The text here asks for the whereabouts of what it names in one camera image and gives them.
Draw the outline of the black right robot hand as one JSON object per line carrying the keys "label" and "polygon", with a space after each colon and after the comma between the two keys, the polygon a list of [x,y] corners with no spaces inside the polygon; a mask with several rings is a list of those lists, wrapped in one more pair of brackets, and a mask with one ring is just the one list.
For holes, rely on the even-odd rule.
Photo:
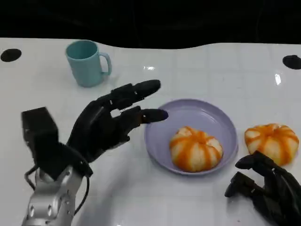
{"label": "black right robot hand", "polygon": [[250,198],[254,208],[274,226],[301,224],[301,185],[290,172],[259,151],[241,158],[235,166],[253,169],[263,176],[264,187],[237,172],[226,189],[225,197],[240,194]]}

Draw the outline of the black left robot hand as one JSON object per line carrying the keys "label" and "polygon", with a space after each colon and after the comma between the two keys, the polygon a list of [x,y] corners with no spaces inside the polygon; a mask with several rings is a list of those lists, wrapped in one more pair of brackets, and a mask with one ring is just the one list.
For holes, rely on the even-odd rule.
{"label": "black left robot hand", "polygon": [[77,118],[67,145],[93,162],[106,150],[128,142],[133,129],[167,119],[165,110],[132,106],[160,87],[160,80],[129,83],[91,101]]}

